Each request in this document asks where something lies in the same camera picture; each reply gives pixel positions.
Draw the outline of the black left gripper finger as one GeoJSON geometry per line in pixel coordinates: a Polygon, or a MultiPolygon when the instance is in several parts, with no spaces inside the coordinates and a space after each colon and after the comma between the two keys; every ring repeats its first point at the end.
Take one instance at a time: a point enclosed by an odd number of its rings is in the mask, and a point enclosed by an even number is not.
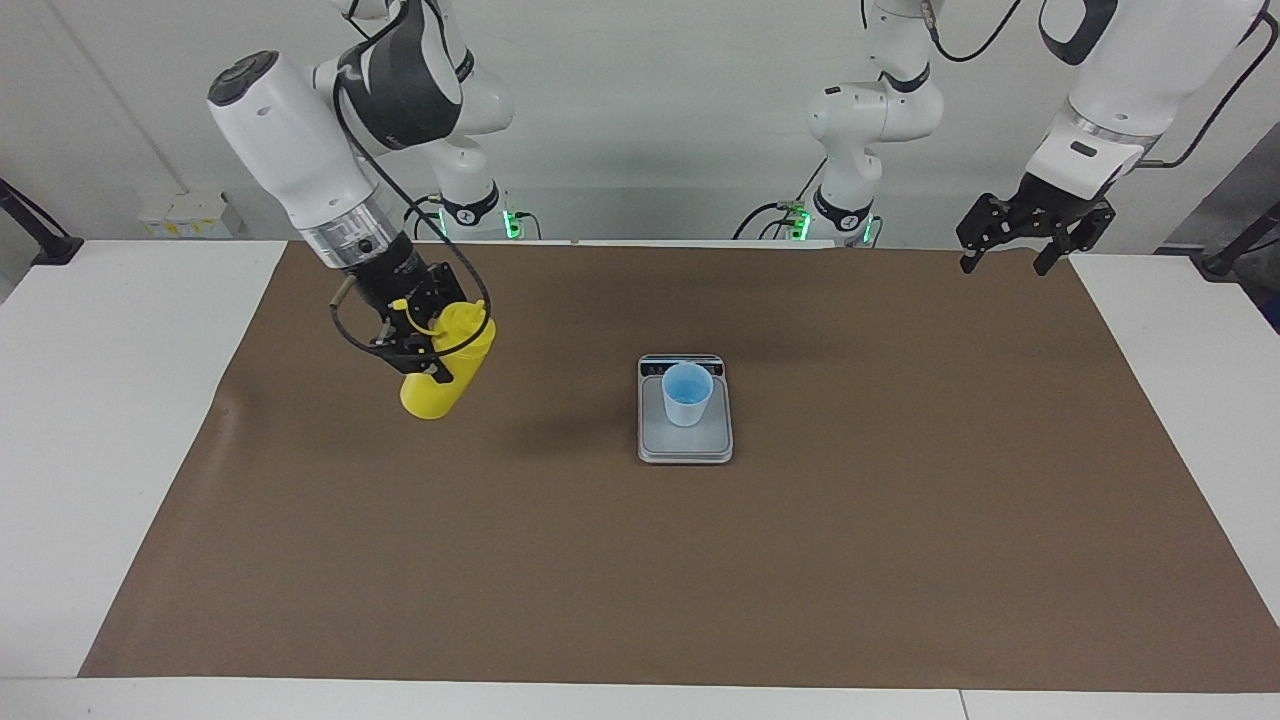
{"type": "Polygon", "coordinates": [[[1110,202],[1097,202],[1073,223],[1060,217],[1046,219],[1043,225],[1050,232],[1050,241],[1034,260],[1036,274],[1047,275],[1069,254],[1091,251],[1114,218],[1115,210],[1110,202]]]}
{"type": "Polygon", "coordinates": [[[972,274],[988,251],[1018,238],[1009,223],[1011,208],[1010,201],[982,195],[957,223],[957,241],[964,251],[963,273],[972,274]]]}

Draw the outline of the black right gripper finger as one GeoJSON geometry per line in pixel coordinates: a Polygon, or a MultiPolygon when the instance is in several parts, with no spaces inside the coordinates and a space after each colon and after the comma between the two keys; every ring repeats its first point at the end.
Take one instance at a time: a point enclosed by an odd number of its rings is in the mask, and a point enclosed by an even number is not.
{"type": "Polygon", "coordinates": [[[419,331],[384,320],[370,343],[372,352],[403,375],[425,374],[439,384],[451,384],[454,375],[435,352],[431,341],[419,331]]]}
{"type": "Polygon", "coordinates": [[[434,309],[444,309],[451,304],[468,301],[468,296],[449,263],[429,263],[425,266],[422,301],[434,309]]]}

